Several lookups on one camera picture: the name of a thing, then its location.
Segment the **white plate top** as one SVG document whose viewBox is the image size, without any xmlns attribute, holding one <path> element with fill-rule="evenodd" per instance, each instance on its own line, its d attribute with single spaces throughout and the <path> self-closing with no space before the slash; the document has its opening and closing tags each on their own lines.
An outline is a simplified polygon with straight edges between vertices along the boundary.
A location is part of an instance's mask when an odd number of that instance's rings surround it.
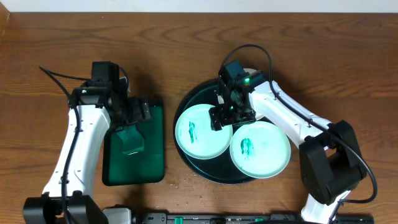
<svg viewBox="0 0 398 224">
<path fill-rule="evenodd" d="M 259 84 L 254 87 L 252 92 L 248 93 L 249 105 L 255 115 L 256 121 L 259 121 L 264 118 L 264 115 L 257 110 L 261 100 L 259 99 L 260 94 L 256 91 L 256 88 L 264 83 L 264 72 L 262 70 L 255 70 L 253 68 L 245 68 L 244 71 L 248 72 L 250 75 L 254 75 L 255 78 L 259 79 Z"/>
</svg>

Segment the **green sponge cloth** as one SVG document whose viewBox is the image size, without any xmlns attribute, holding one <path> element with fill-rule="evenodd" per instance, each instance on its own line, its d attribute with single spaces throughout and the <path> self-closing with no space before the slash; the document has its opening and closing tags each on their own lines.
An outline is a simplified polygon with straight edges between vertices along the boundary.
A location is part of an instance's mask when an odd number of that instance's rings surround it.
<svg viewBox="0 0 398 224">
<path fill-rule="evenodd" d="M 132 155 L 144 150 L 144 137 L 137 130 L 135 125 L 126 126 L 124 129 L 119 130 L 116 134 L 122 140 L 122 152 L 124 155 Z"/>
</svg>

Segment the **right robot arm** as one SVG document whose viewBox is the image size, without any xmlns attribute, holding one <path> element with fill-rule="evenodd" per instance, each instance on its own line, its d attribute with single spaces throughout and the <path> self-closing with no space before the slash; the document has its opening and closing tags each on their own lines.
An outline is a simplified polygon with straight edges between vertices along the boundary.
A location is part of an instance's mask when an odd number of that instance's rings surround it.
<svg viewBox="0 0 398 224">
<path fill-rule="evenodd" d="M 251 124 L 261 115 L 298 147 L 302 182 L 309 192 L 301 217 L 332 223 L 348 194 L 370 174 L 350 124 L 321 118 L 287 95 L 261 71 L 219 75 L 218 104 L 210 110 L 216 131 L 228 124 Z"/>
</svg>

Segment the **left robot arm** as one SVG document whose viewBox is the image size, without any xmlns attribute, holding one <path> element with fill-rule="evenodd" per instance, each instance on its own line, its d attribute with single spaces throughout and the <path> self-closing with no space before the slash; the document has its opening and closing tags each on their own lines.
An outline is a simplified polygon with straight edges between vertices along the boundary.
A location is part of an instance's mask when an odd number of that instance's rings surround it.
<svg viewBox="0 0 398 224">
<path fill-rule="evenodd" d="M 55 170 L 40 197 L 23 207 L 26 223 L 137 223 L 130 208 L 100 209 L 93 199 L 95 170 L 106 136 L 116 136 L 124 156 L 144 150 L 137 122 L 150 116 L 148 104 L 128 97 L 127 77 L 92 78 L 68 96 L 68 129 Z"/>
</svg>

